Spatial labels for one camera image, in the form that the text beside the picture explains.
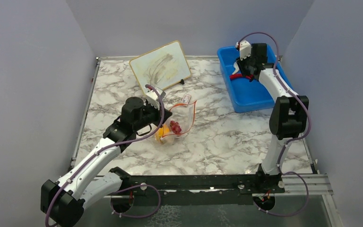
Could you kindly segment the clear zip bag orange zipper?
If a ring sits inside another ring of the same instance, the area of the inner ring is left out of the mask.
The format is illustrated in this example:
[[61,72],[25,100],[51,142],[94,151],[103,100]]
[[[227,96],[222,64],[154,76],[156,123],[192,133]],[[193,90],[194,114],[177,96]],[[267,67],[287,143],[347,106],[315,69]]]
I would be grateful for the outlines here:
[[169,117],[164,124],[166,124],[170,128],[170,121],[176,121],[181,126],[181,135],[176,135],[172,131],[164,137],[160,144],[173,144],[177,139],[182,139],[187,133],[191,130],[196,115],[196,103],[194,101],[189,104],[177,103],[172,108],[170,108],[170,112],[172,116]]

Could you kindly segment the red grape bunch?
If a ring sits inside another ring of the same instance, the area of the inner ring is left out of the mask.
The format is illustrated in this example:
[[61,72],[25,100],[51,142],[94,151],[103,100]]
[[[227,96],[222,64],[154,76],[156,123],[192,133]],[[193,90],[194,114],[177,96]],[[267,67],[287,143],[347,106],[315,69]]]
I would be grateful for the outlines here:
[[182,133],[182,129],[179,123],[173,120],[170,121],[170,130],[176,135],[181,135]]

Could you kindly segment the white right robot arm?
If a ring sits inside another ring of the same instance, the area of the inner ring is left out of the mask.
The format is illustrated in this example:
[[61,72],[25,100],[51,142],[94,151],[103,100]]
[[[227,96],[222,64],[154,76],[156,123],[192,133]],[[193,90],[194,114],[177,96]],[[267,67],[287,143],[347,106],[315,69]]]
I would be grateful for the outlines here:
[[266,192],[280,181],[281,167],[291,143],[299,139],[306,129],[309,100],[298,95],[281,77],[277,62],[268,61],[268,46],[265,43],[250,44],[243,40],[235,45],[239,52],[236,65],[241,74],[250,81],[265,87],[274,101],[269,119],[272,133],[271,144],[265,159],[260,164],[254,187]]

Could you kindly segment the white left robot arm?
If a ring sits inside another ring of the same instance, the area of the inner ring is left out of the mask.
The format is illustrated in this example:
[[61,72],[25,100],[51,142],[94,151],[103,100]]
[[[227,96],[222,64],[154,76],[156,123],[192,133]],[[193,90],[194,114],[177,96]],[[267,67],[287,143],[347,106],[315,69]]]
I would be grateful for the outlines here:
[[154,135],[170,116],[162,96],[128,98],[120,116],[106,128],[92,151],[58,180],[42,184],[40,209],[45,214],[45,226],[73,227],[100,198],[113,191],[126,193],[130,182],[123,176],[108,173],[102,180],[94,178],[130,144]]

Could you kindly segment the yellow bell pepper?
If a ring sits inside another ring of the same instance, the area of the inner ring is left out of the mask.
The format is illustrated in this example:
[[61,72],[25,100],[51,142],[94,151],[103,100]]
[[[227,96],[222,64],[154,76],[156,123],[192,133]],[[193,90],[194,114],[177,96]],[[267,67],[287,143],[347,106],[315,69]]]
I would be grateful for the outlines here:
[[162,127],[160,127],[158,129],[158,131],[155,133],[155,139],[156,139],[156,141],[162,142],[162,140],[164,139],[164,137],[166,135],[168,135],[170,132],[171,132],[171,130],[170,130],[170,128],[166,124],[162,125]]

